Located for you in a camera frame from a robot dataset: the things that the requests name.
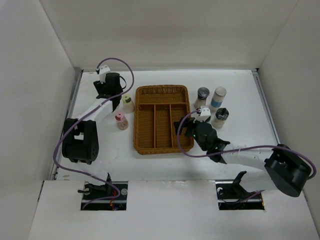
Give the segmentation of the yellow cap spice bottle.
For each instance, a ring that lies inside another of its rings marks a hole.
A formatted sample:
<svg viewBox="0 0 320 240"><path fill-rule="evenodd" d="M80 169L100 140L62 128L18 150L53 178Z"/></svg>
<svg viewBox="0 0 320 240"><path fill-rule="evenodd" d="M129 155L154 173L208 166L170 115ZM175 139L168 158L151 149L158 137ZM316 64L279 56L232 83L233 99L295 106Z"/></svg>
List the yellow cap spice bottle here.
<svg viewBox="0 0 320 240"><path fill-rule="evenodd" d="M135 105L130 94L122 96L122 108L128 114L135 110Z"/></svg>

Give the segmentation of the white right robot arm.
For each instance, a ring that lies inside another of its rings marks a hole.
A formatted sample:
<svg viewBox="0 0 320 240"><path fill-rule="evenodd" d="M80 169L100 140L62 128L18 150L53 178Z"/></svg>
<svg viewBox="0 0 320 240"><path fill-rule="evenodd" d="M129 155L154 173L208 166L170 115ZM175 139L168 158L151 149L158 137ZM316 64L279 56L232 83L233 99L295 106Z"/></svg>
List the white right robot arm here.
<svg viewBox="0 0 320 240"><path fill-rule="evenodd" d="M182 117L173 123L179 137L192 137L201 150L215 163L241 165L257 169L257 172L241 171L233 180L232 192L238 198L261 190L277 189L290 197L298 197L306 182L317 169L309 159L284 144L236 146L218 138L216 130L207 122L194 117Z"/></svg>

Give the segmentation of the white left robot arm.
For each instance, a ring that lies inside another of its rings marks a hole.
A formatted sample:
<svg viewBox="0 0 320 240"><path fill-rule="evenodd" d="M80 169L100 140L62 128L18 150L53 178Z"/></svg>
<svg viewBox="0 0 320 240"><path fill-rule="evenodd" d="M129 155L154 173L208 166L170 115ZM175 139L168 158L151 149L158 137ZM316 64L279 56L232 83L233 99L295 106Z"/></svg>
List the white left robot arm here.
<svg viewBox="0 0 320 240"><path fill-rule="evenodd" d="M98 157L98 124L113 113L121 101L123 77L116 72L105 75L104 81L94 81L98 93L93 105L76 118L64 121L63 132L70 131L62 141L62 155L72 163L91 165Z"/></svg>

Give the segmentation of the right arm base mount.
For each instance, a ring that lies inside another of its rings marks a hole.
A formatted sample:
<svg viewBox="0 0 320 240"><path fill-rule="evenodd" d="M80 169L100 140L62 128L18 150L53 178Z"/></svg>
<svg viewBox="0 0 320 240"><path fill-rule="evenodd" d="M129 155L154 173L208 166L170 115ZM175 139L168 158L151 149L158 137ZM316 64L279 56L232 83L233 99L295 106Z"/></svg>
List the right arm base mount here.
<svg viewBox="0 0 320 240"><path fill-rule="evenodd" d="M241 185L246 174L241 171L233 180L215 182L217 204L221 211L264 210L262 191L247 192Z"/></svg>

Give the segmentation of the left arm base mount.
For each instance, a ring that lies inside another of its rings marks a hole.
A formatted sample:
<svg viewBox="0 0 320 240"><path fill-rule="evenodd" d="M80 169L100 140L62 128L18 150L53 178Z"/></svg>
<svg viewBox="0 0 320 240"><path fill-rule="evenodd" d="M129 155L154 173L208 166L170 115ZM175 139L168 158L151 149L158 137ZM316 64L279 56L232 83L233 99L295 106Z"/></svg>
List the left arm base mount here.
<svg viewBox="0 0 320 240"><path fill-rule="evenodd" d="M82 194L81 211L125 211L127 209L128 181L112 181L107 175L106 183L102 185L85 182L83 189L77 192Z"/></svg>

